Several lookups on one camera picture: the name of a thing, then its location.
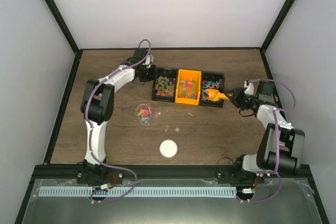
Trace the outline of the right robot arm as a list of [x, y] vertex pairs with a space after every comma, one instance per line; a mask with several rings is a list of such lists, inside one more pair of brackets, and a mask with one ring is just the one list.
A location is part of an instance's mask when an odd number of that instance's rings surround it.
[[303, 155], [305, 133], [292, 126], [282, 115], [291, 109], [277, 106], [272, 97], [275, 84], [285, 87], [293, 98], [292, 90], [285, 84], [270, 79], [246, 80], [243, 88], [225, 90], [229, 101], [240, 111], [251, 110], [265, 128], [258, 151], [254, 155], [242, 155], [237, 159], [238, 167], [233, 170], [233, 177], [244, 184], [256, 175], [297, 174]]

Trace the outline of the orange plastic scoop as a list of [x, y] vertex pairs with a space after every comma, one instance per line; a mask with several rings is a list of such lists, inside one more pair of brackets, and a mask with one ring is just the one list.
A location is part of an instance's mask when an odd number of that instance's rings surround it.
[[206, 98], [209, 101], [217, 102], [219, 100], [230, 100], [231, 95], [221, 93], [219, 90], [216, 89], [206, 89]]

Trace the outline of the clear plastic cup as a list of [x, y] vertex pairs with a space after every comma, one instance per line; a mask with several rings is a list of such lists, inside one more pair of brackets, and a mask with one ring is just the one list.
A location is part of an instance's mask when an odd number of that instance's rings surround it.
[[142, 124], [151, 122], [153, 110], [149, 103], [141, 103], [135, 108], [135, 116]]

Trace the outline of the black bin with popsicle candies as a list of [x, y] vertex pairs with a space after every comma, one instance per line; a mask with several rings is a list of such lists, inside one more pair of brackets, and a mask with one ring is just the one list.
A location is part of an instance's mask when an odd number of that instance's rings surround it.
[[178, 69], [156, 68], [152, 86], [152, 100], [175, 102]]

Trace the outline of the yellow bin with star candies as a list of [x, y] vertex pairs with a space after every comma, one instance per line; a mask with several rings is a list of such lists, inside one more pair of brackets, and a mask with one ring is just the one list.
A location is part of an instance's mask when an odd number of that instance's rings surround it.
[[175, 103], [199, 105], [202, 72], [179, 69], [176, 83]]

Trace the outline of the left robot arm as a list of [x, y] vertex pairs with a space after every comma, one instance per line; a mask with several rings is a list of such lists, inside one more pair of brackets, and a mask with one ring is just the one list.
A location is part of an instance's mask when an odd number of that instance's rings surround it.
[[86, 83], [80, 111], [87, 127], [87, 150], [83, 169], [95, 184], [107, 178], [106, 153], [104, 150], [107, 123], [114, 112], [115, 93], [124, 85], [139, 78], [151, 80], [155, 71], [154, 57], [150, 49], [136, 48], [132, 57], [122, 62], [116, 70], [100, 79]]

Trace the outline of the black bin with lollipops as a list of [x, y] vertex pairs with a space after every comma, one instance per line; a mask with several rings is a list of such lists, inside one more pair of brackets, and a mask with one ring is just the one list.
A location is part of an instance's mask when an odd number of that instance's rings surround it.
[[201, 77], [201, 96], [199, 105], [200, 106], [210, 106], [214, 108], [222, 108], [224, 105], [224, 100], [219, 99], [218, 101], [210, 101], [208, 99], [206, 89], [214, 89], [219, 92], [223, 92], [225, 87], [225, 75], [223, 73], [217, 72], [202, 72]]

